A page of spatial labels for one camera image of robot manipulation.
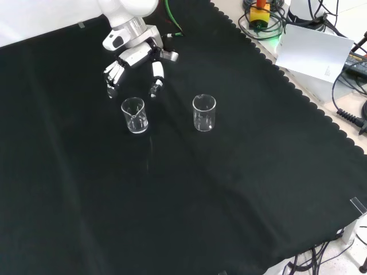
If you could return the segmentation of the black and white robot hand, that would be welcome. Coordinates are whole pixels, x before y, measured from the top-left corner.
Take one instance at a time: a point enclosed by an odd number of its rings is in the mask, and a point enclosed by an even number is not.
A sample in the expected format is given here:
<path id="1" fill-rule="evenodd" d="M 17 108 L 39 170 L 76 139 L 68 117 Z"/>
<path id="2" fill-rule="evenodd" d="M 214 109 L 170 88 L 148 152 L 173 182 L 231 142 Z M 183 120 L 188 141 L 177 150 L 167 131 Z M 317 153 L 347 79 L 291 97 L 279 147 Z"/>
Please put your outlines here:
<path id="1" fill-rule="evenodd" d="M 148 25 L 146 31 L 135 38 L 132 38 L 131 33 L 126 28 L 111 31 L 103 45 L 111 50 L 116 50 L 124 45 L 127 49 L 121 52 L 116 60 L 107 66 L 103 72 L 109 98 L 117 97 L 126 68 L 128 66 L 135 67 L 147 60 L 151 62 L 153 73 L 153 83 L 149 95 L 151 98 L 158 95 L 165 80 L 161 59 L 176 62 L 179 56 L 174 50 L 165 50 L 162 39 L 163 36 L 160 35 L 158 28 L 154 25 Z"/>

